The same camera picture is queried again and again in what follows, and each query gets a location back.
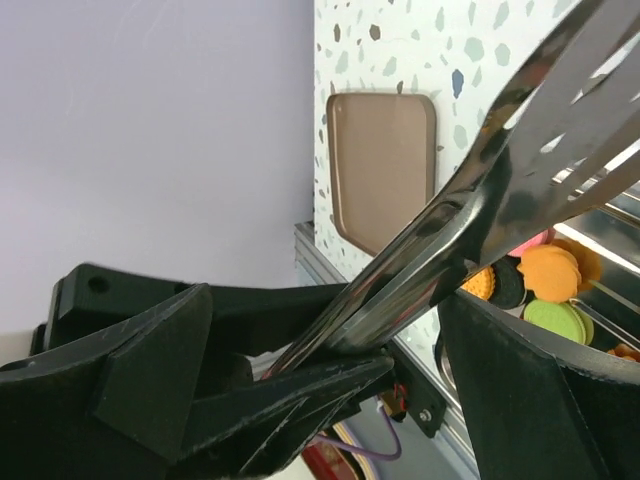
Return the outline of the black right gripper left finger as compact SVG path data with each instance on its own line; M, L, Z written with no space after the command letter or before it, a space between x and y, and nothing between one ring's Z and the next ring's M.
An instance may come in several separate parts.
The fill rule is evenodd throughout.
M196 285L1 368L4 479L163 479L181 451L212 320Z

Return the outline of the stainless steel serving tongs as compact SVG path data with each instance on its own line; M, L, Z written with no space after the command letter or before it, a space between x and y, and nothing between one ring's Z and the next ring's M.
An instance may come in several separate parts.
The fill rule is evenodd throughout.
M368 265L424 258L406 287L430 306L542 230L635 184L639 159L599 171L639 136L639 54L588 81L639 30L635 1L583 1L541 42L493 102L464 161L423 211ZM298 368L340 324L339 299L271 367Z

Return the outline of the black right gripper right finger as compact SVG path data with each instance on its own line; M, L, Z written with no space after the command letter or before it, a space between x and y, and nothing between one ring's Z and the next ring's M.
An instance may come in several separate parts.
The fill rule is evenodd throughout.
M638 478L638 363L465 292L438 316L481 478Z

